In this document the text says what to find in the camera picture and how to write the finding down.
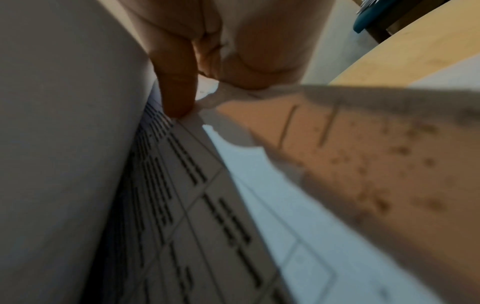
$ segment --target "paper sheet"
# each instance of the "paper sheet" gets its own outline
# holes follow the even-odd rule
[[[154,86],[130,160],[104,303],[441,302],[214,110],[173,122]]]

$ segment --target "yellow wooden surface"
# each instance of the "yellow wooden surface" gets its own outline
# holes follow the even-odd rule
[[[479,0],[451,0],[381,43],[330,84],[405,87],[480,53],[479,17]]]

